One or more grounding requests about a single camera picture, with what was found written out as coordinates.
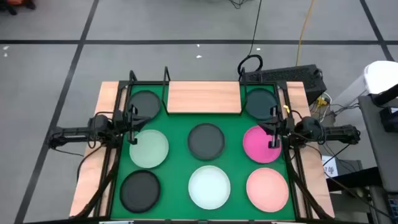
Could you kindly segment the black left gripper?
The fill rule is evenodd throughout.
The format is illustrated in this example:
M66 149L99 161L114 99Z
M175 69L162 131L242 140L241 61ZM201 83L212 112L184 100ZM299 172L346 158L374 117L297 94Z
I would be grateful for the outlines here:
M125 129L128 132L127 141L132 145L137 144L137 139L135 138L135 130L134 130L134 119L136 118L136 113L137 109L135 108L134 105L127 106L123 112L123 121ZM152 118L148 116L138 116L137 130L140 131L151 120Z

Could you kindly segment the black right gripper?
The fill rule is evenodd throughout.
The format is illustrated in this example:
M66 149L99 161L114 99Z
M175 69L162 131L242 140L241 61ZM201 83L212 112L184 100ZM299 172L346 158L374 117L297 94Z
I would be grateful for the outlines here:
M283 118L278 106L271 109L272 141L271 147L277 148L281 143L290 145L293 139L294 119L291 117ZM271 134L271 125L269 123L258 122L259 127L266 133Z

